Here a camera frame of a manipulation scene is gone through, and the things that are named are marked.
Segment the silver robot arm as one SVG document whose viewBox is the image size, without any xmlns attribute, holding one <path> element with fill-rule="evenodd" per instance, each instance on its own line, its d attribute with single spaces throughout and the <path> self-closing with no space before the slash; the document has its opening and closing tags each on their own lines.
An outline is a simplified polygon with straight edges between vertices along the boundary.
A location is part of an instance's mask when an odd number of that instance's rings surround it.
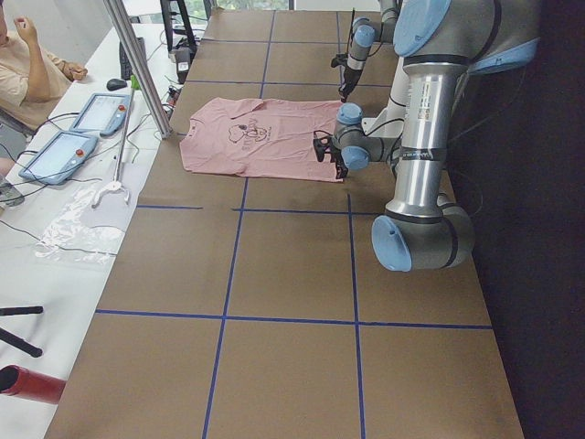
<svg viewBox="0 0 585 439">
<path fill-rule="evenodd" d="M 379 21 L 372 21 L 364 16 L 355 17 L 355 12 L 352 12 L 346 51 L 336 54 L 331 61 L 332 68 L 341 67 L 343 71 L 343 79 L 338 89 L 341 102 L 346 102 L 359 83 L 372 46 L 375 43 L 380 45 L 393 43 L 403 2 L 379 1 L 379 5 Z"/>
<path fill-rule="evenodd" d="M 391 271 L 448 268 L 474 245 L 467 213 L 441 191 L 452 113 L 471 75 L 525 66 L 536 54 L 538 1 L 383 1 L 380 19 L 353 20 L 342 69 L 335 129 L 314 137 L 318 159 L 337 174 L 388 164 L 393 198 L 372 225 L 378 261 Z M 386 108 L 373 119 L 347 100 L 375 43 L 398 56 Z"/>
</svg>

